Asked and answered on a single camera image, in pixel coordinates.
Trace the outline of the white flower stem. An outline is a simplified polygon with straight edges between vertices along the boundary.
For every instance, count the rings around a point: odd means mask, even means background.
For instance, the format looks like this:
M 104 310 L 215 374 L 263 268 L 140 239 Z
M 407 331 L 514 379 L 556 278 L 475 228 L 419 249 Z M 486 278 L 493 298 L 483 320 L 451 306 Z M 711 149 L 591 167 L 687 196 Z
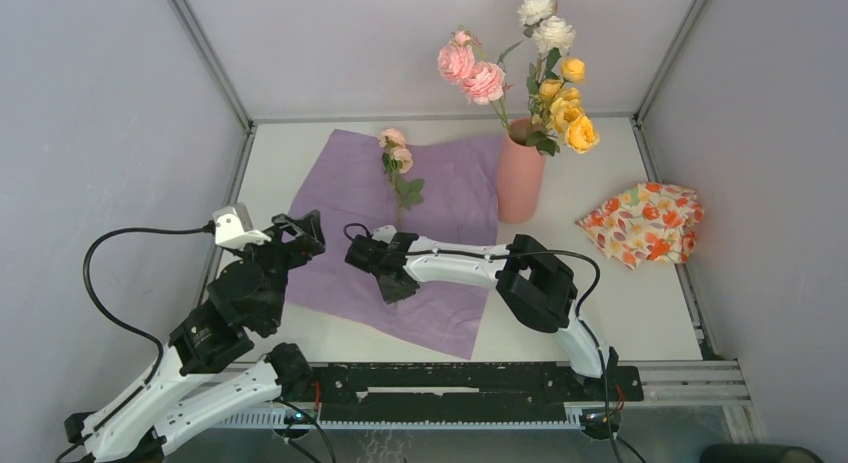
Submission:
M 559 0 L 524 0 L 518 8 L 523 35 L 536 48 L 535 60 L 529 64 L 528 76 L 532 66 L 551 50 L 557 49 L 562 56 L 573 57 L 571 50 L 576 40 L 576 31 L 572 24 L 558 15 L 558 11 Z

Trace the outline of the pink purple wrapping paper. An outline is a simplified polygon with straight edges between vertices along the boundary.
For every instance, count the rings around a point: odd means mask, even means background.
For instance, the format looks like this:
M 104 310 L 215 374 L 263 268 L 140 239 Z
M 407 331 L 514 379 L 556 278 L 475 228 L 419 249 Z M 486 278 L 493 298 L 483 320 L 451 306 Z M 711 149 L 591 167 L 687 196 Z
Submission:
M 369 325 L 431 350 L 468 359 L 475 345 L 492 269 L 478 260 L 416 255 L 400 276 L 422 277 L 418 289 L 389 307 L 380 280 L 345 261 L 343 229 L 362 223 L 375 230 L 399 222 L 421 238 L 469 246 L 493 246 L 498 227 L 495 170 L 498 135 L 410 148 L 406 178 L 424 182 L 423 201 L 399 212 L 375 137 L 335 130 L 298 190 L 290 213 L 320 213 L 325 251 L 290 272 L 286 301 Z

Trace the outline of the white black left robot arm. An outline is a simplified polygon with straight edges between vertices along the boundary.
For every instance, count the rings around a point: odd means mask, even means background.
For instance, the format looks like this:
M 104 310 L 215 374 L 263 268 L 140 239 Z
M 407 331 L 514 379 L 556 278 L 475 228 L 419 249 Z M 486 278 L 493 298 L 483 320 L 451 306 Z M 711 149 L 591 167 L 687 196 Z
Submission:
M 70 448 L 83 449 L 83 461 L 159 460 L 256 403 L 310 392 L 313 370 L 293 343 L 276 345 L 228 381 L 206 384 L 253 349 L 252 334 L 267 338 L 279 329 L 290 270 L 325 250 L 319 211 L 279 214 L 258 230 L 245 205 L 236 203 L 200 230 L 236 261 L 207 285 L 205 300 L 168 341 L 154 343 L 156 358 L 119 396 L 65 419 Z

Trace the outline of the yellow flower bunch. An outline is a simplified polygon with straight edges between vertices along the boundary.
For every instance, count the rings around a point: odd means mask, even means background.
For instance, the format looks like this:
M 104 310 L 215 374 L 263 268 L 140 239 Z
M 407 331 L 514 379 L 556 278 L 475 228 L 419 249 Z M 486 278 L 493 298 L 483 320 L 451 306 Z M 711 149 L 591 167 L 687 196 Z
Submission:
M 554 156 L 564 148 L 578 154 L 592 150 L 600 135 L 583 105 L 578 86 L 586 80 L 586 64 L 549 51 L 532 66 L 526 81 L 530 123 L 525 144 Z

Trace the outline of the pink flower stem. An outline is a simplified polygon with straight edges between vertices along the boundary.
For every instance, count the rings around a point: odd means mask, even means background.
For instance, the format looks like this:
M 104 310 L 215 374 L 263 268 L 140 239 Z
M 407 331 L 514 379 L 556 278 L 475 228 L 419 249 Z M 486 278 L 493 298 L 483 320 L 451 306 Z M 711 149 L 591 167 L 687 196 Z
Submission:
M 436 62 L 442 79 L 455 86 L 469 104 L 490 107 L 504 130 L 510 130 L 506 101 L 512 85 L 504 63 L 487 59 L 482 43 L 471 31 L 458 27 L 439 50 Z

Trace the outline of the peach flower stem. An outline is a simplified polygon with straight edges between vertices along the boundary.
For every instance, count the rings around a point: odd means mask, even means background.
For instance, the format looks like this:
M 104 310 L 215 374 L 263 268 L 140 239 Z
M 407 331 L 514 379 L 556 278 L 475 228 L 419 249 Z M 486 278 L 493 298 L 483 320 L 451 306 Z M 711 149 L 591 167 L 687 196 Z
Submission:
M 407 180 L 404 175 L 413 166 L 413 157 L 407 147 L 406 137 L 395 128 L 383 130 L 378 136 L 378 144 L 383 149 L 382 163 L 388 184 L 396 199 L 396 229 L 402 231 L 402 216 L 405 210 L 411 210 L 415 204 L 421 203 L 422 179 Z

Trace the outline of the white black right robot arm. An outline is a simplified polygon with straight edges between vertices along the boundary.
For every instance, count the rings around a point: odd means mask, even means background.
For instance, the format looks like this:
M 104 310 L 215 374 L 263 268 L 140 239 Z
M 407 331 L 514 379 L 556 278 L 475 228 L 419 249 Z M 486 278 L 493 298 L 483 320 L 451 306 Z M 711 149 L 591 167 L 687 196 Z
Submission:
M 584 395 L 602 399 L 616 388 L 618 354 L 583 313 L 601 280 L 592 258 L 548 249 L 526 234 L 508 244 L 474 246 L 387 225 L 349 241 L 346 263 L 375 277 L 385 303 L 412 297 L 430 282 L 494 290 L 519 323 L 553 336 Z

